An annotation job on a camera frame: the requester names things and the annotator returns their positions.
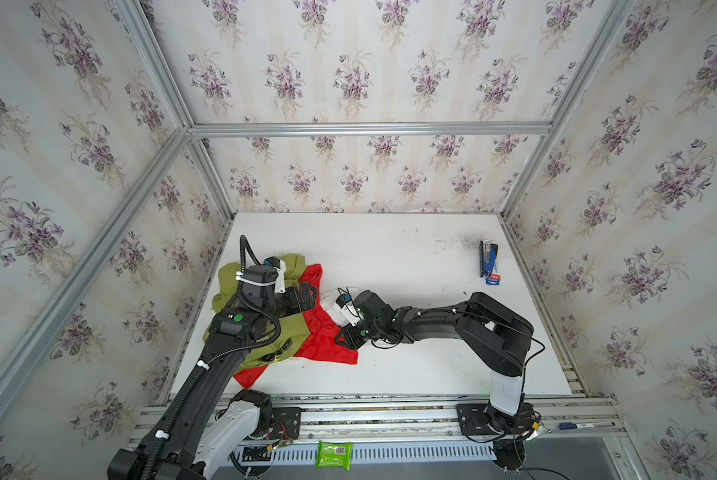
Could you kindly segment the green wipes packet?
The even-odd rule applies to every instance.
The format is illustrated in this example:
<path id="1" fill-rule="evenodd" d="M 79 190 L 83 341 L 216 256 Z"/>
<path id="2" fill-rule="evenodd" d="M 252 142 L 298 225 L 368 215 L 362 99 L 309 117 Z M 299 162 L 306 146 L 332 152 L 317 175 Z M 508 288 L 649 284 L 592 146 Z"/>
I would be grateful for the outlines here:
<path id="1" fill-rule="evenodd" d="M 316 468 L 342 468 L 344 471 L 352 469 L 352 443 L 320 442 L 316 450 Z"/>

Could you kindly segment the red cloth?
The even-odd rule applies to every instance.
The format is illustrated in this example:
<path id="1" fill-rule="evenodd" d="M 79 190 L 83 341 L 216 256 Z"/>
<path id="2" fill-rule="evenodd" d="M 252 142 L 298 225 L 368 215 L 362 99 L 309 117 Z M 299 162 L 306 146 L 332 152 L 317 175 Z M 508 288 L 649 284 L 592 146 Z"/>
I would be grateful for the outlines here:
<path id="1" fill-rule="evenodd" d="M 344 365 L 358 364 L 358 352 L 334 343 L 338 332 L 340 327 L 320 305 L 305 314 L 284 318 L 282 336 L 276 343 L 252 352 L 234 374 L 234 380 L 244 389 L 251 388 L 268 366 L 290 358 Z"/>

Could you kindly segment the aluminium rail frame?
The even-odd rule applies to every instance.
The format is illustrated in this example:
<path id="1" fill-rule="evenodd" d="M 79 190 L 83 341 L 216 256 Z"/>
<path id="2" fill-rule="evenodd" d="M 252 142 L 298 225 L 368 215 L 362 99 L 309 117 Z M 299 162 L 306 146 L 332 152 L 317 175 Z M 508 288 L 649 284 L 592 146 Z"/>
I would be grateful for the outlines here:
<path id="1" fill-rule="evenodd" d="M 602 441 L 618 472 L 634 457 L 633 444 L 611 400 L 582 395 L 527 398 L 542 416 L 539 427 L 521 439 L 470 437 L 461 432 L 456 406 L 487 402 L 474 395 L 279 395 L 270 408 L 302 408 L 297 440 L 242 440 L 220 467 L 314 465 L 320 442 L 352 443 L 354 464 L 475 461 L 496 459 L 495 445 L 528 453 L 543 441 Z M 232 405 L 222 396 L 214 419 Z M 562 422 L 609 422 L 613 428 L 561 431 Z"/>

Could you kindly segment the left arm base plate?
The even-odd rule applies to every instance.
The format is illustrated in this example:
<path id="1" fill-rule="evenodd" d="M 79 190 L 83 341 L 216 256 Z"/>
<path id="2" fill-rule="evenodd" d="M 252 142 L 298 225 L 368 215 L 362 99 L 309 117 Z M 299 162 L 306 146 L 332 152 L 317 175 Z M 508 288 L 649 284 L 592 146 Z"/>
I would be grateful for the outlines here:
<path id="1" fill-rule="evenodd" d="M 300 437 L 300 424 L 302 408 L 264 408 L 260 412 L 256 429 L 246 440 L 297 440 Z"/>

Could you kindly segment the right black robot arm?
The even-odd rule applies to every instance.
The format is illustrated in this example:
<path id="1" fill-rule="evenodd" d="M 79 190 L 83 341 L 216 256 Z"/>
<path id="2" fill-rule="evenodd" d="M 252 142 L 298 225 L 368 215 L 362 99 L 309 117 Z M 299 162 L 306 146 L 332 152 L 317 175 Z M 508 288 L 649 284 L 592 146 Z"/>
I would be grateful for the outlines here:
<path id="1" fill-rule="evenodd" d="M 366 290 L 352 298 L 348 313 L 356 321 L 340 328 L 334 343 L 352 351 L 378 341 L 392 348 L 431 339 L 464 341 L 492 371 L 488 412 L 504 418 L 519 414 L 535 330 L 498 300 L 475 292 L 445 307 L 394 308 Z"/>

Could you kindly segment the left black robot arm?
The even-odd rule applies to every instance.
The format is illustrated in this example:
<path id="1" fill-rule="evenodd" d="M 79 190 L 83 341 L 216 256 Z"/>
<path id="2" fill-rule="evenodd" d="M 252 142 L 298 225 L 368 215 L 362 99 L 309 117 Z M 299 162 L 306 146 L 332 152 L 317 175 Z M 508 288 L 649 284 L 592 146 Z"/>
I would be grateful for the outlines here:
<path id="1" fill-rule="evenodd" d="M 280 320 L 316 307 L 316 288 L 286 287 L 284 272 L 286 263 L 276 257 L 236 272 L 236 293 L 212 318 L 178 395 L 135 450 L 116 452 L 108 478 L 210 479 L 242 440 L 268 429 L 266 394 L 244 390 L 220 420 L 214 410 L 248 354 L 280 338 Z"/>

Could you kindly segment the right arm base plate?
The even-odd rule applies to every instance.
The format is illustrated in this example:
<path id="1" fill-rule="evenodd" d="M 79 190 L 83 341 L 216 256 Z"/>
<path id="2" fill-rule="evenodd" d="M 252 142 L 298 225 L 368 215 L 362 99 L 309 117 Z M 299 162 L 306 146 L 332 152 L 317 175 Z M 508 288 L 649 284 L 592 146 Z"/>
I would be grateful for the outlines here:
<path id="1" fill-rule="evenodd" d="M 530 403 L 522 403 L 513 415 L 500 412 L 490 402 L 462 403 L 456 410 L 462 434 L 470 437 L 521 439 L 529 437 L 542 419 Z"/>

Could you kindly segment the blue marker pen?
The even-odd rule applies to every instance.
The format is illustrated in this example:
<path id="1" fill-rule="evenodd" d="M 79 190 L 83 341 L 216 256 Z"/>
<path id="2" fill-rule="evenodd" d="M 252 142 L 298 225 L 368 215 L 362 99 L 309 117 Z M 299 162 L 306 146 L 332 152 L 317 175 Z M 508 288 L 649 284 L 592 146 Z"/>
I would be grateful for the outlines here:
<path id="1" fill-rule="evenodd" d="M 599 428 L 613 428 L 616 424 L 614 422 L 562 422 L 558 425 L 561 431 L 569 430 L 581 430 L 581 429 L 599 429 Z"/>

